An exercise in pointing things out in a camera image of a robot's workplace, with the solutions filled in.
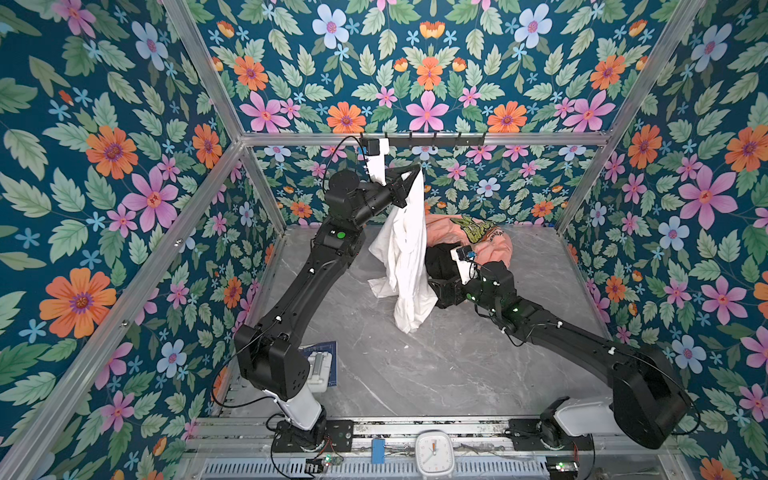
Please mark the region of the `white cloth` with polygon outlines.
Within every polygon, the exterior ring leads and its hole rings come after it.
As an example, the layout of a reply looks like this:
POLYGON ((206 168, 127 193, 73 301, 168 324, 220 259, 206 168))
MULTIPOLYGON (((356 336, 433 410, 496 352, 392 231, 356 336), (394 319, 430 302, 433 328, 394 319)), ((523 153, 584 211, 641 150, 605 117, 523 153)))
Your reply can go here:
POLYGON ((437 295, 428 283, 426 249, 424 179, 418 172, 405 206, 392 208, 369 246, 369 252, 386 270, 385 276, 371 279, 369 286, 377 298, 396 299, 394 322, 406 334, 417 330, 437 303, 437 295))

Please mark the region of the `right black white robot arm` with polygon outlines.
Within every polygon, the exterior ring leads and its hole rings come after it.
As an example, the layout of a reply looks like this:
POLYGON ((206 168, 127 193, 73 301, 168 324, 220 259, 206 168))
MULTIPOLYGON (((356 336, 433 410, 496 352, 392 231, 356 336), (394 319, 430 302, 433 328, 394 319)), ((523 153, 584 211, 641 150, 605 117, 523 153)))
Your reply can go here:
POLYGON ((471 262, 463 275, 455 262, 436 261, 427 265, 427 274, 439 307, 470 301, 513 346, 543 347, 604 382, 612 392, 610 416, 642 447, 660 448, 694 406, 661 350, 611 341, 559 318, 520 296, 502 262, 471 262))

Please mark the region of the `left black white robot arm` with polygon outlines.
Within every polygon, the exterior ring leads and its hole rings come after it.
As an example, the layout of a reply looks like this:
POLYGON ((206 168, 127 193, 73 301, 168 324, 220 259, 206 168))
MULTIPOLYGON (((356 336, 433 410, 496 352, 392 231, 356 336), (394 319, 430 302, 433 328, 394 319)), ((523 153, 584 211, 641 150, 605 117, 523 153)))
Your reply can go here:
POLYGON ((365 239, 364 226, 391 205, 404 207, 418 166, 385 171, 386 183, 363 182, 357 173, 335 173, 325 194, 328 215, 319 227, 307 261, 273 308, 255 326, 234 336, 243 379, 273 400, 287 420, 285 438, 307 451, 326 438, 326 410, 307 380, 310 364, 299 351, 305 331, 335 282, 348 270, 365 239))

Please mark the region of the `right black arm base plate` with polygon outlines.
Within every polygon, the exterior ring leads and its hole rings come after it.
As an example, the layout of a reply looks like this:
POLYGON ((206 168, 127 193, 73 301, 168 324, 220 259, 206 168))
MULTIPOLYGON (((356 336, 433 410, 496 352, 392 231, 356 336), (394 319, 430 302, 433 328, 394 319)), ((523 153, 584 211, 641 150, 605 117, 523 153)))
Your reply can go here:
POLYGON ((590 436, 569 436, 552 420, 539 418, 510 419, 503 435, 517 451, 591 451, 590 436))

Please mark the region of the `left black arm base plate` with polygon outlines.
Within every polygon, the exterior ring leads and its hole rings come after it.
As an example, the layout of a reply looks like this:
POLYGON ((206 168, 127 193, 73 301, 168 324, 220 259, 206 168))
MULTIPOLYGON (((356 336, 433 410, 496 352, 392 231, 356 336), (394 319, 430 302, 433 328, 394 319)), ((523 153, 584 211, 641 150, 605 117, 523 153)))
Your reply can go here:
POLYGON ((322 420, 311 430, 302 430, 287 420, 277 424, 272 445, 275 453, 320 453, 352 450, 354 422, 351 420, 322 420))

